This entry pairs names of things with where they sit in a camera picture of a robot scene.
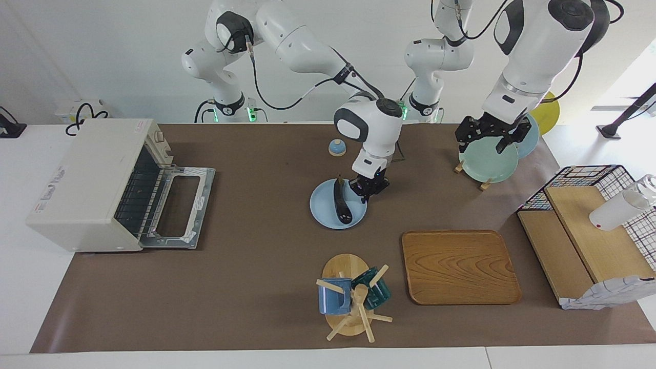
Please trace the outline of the dark purple eggplant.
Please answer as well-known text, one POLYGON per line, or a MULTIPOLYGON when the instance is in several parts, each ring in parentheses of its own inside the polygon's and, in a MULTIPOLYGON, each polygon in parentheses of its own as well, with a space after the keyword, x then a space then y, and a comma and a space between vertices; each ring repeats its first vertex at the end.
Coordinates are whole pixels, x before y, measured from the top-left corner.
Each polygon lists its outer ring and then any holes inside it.
POLYGON ((338 176, 333 185, 333 203, 337 219, 342 224, 351 224, 353 215, 344 198, 344 180, 338 176))

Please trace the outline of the glass oven door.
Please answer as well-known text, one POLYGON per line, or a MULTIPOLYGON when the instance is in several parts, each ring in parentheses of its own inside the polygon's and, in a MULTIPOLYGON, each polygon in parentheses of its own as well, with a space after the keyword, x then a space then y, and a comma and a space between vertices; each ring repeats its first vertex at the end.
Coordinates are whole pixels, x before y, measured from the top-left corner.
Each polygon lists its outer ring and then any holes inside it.
POLYGON ((213 168, 174 165, 160 168, 145 217, 137 232, 141 248, 195 249, 197 247, 215 172, 213 168), (162 236, 157 232, 157 226, 162 220, 162 213, 176 177, 197 177, 199 184, 195 190, 185 233, 182 236, 162 236))

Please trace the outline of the beige toaster oven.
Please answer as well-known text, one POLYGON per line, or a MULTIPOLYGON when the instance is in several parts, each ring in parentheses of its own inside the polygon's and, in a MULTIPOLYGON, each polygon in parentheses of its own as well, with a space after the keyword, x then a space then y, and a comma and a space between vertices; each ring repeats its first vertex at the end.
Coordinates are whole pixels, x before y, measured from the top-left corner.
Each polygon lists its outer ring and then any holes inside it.
POLYGON ((155 130, 164 134, 153 119, 87 119, 26 225, 72 253, 143 250, 137 232, 160 168, 177 166, 151 143, 155 130))

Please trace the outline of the pale green plate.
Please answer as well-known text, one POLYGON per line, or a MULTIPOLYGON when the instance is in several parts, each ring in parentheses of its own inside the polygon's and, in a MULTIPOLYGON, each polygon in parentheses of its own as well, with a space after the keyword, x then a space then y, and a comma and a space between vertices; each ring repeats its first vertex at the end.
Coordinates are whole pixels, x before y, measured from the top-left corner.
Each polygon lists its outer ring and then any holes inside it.
POLYGON ((511 144, 499 154, 496 146, 500 141, 498 136, 486 136, 459 153, 462 168, 469 177, 482 183, 499 183, 514 174, 519 162, 518 149, 511 144))

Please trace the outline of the large light blue plate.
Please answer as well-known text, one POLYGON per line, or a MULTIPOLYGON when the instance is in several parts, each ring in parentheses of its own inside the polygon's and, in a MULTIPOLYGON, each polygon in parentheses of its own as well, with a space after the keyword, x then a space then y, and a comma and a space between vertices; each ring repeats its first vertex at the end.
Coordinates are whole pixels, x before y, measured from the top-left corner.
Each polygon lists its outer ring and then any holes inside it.
POLYGON ((531 114, 526 115, 529 123, 531 124, 531 129, 529 129, 527 135, 525 135, 522 142, 515 142, 514 145, 518 151, 518 158, 522 159, 534 151, 535 147, 538 145, 540 138, 540 131, 537 122, 531 114))

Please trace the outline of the wooden plate rack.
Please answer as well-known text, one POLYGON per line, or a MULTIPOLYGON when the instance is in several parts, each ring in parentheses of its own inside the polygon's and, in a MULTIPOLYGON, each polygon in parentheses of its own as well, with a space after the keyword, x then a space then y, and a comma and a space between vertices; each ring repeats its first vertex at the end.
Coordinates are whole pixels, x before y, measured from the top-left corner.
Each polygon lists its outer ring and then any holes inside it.
POLYGON ((478 160, 460 157, 457 165, 453 168, 453 172, 464 174, 472 180, 477 181, 479 183, 478 189, 480 191, 486 191, 492 184, 492 178, 482 174, 481 168, 483 167, 484 165, 482 166, 482 163, 478 160))

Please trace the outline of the yellow plate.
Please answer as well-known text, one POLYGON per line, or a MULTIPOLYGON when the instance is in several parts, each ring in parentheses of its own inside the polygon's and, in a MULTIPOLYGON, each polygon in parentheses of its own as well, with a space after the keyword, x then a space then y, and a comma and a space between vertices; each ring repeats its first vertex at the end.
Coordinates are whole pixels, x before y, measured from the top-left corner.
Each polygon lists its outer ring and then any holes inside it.
POLYGON ((558 101, 539 104, 527 116, 531 122, 531 129, 528 136, 534 135, 535 129, 539 131, 540 136, 545 135, 555 127, 559 116, 560 105, 558 101))

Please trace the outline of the wooden mug tree stand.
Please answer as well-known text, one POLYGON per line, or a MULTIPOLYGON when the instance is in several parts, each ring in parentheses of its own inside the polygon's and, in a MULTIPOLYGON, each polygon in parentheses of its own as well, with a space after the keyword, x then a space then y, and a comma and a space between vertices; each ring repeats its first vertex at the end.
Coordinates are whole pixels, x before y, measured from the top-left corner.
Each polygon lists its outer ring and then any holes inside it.
MULTIPOLYGON (((360 257, 354 254, 338 254, 328 260, 323 267, 322 276, 316 280, 316 285, 322 285, 330 288, 335 292, 340 290, 330 283, 321 282, 322 278, 351 278, 352 280, 361 273, 370 269, 368 264, 360 257)), ((386 273, 388 266, 385 264, 379 269, 379 272, 370 282, 370 287, 373 287, 377 281, 382 278, 386 273)), ((392 317, 378 315, 373 310, 364 308, 364 301, 368 294, 368 287, 363 284, 356 285, 353 290, 351 287, 351 312, 346 315, 324 315, 326 322, 331 328, 331 332, 327 335, 326 339, 331 341, 337 335, 342 336, 356 336, 365 333, 367 340, 370 343, 375 342, 373 330, 371 330, 371 322, 383 321, 392 322, 392 317)))

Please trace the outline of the dark green mug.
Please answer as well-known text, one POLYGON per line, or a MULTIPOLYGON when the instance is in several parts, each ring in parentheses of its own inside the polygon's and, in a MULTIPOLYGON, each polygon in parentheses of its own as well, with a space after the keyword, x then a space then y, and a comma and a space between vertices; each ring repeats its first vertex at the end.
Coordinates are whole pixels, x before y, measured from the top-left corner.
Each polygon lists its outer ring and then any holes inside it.
POLYGON ((370 287, 370 282, 373 280, 373 278, 375 278, 378 272, 379 269, 376 266, 371 267, 367 271, 361 273, 361 275, 356 276, 356 278, 354 278, 351 282, 351 287, 353 290, 355 289, 356 285, 359 284, 363 284, 368 287, 368 294, 363 305, 364 308, 369 311, 379 308, 382 306, 382 304, 391 298, 391 292, 387 287, 384 279, 380 278, 373 287, 370 287))

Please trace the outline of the wooden serving tray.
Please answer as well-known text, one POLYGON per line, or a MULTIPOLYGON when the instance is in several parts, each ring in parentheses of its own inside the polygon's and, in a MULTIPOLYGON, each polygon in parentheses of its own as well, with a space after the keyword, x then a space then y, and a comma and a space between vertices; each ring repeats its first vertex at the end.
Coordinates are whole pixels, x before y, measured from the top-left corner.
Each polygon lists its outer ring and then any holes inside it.
POLYGON ((407 231, 401 249, 415 304, 502 305, 522 299, 506 243, 496 231, 407 231))

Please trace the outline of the blue mug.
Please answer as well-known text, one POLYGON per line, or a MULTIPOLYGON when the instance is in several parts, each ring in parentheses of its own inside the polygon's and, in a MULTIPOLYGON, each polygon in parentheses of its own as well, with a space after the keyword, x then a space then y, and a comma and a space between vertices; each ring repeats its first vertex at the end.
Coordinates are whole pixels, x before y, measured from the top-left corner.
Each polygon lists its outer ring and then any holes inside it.
POLYGON ((351 278, 322 278, 340 291, 335 292, 322 285, 318 286, 319 312, 323 315, 346 315, 351 312, 351 278))

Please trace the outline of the black stand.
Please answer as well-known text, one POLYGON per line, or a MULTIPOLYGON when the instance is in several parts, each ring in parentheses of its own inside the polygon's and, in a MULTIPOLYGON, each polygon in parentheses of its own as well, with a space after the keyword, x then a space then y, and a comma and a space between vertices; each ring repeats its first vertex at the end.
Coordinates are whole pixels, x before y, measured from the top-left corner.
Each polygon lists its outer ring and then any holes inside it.
POLYGON ((622 123, 627 120, 630 120, 633 117, 637 117, 636 112, 652 98, 656 96, 656 82, 654 82, 643 94, 638 96, 635 102, 632 103, 628 108, 626 108, 617 119, 612 123, 607 125, 596 126, 597 132, 609 140, 619 140, 621 137, 617 134, 617 130, 622 123))

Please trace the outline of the white cup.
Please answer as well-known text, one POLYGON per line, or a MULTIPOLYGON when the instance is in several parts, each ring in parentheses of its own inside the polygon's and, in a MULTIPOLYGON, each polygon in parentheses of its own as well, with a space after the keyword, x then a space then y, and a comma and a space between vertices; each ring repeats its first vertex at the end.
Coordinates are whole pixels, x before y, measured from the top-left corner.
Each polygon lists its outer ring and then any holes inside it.
POLYGON ((589 220, 598 229, 611 231, 655 205, 656 175, 647 174, 593 210, 589 220))

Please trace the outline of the brown table mat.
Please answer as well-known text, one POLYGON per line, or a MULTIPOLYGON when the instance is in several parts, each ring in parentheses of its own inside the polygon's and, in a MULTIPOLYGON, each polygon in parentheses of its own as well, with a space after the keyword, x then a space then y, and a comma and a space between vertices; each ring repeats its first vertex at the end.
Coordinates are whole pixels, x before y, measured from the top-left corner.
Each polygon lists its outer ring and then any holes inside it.
POLYGON ((353 145, 332 157, 331 125, 164 125, 179 166, 211 167, 215 182, 195 250, 75 254, 31 347, 33 353, 307 350, 368 346, 330 332, 318 311, 326 262, 355 254, 387 264, 391 299, 374 346, 621 345, 656 343, 637 303, 563 310, 515 211, 559 170, 546 144, 487 191, 462 174, 455 126, 401 132, 406 159, 364 219, 334 231, 314 220, 319 183, 349 176, 353 145), (407 294, 401 236, 411 230, 494 230, 522 290, 509 305, 419 306, 407 294))

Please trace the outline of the wooden shelf unit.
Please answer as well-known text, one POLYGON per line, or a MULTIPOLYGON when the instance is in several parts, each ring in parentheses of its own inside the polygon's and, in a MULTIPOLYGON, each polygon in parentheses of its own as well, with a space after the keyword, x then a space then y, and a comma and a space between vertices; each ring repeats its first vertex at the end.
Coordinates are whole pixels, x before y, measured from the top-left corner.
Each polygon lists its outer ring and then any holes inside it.
POLYGON ((544 194, 545 209, 524 206, 517 215, 558 303, 612 278, 656 277, 625 229, 592 225, 590 213, 604 203, 596 187, 548 187, 544 194))

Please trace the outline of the white patterned cloth liner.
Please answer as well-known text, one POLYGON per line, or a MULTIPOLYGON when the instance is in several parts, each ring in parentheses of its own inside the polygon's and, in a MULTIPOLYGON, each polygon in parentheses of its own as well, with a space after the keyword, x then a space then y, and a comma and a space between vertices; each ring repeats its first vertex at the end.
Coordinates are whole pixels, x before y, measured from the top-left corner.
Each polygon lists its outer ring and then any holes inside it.
POLYGON ((600 310, 656 295, 656 277, 626 276, 595 283, 579 298, 560 298, 562 309, 600 310))

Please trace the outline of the black clamp mount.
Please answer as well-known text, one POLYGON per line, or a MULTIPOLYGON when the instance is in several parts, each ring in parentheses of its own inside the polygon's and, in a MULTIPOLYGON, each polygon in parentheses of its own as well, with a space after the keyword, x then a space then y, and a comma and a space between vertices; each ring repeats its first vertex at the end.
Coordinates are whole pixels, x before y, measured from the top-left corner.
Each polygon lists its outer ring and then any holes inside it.
POLYGON ((18 119, 7 108, 0 105, 0 138, 18 138, 27 128, 27 124, 18 119))

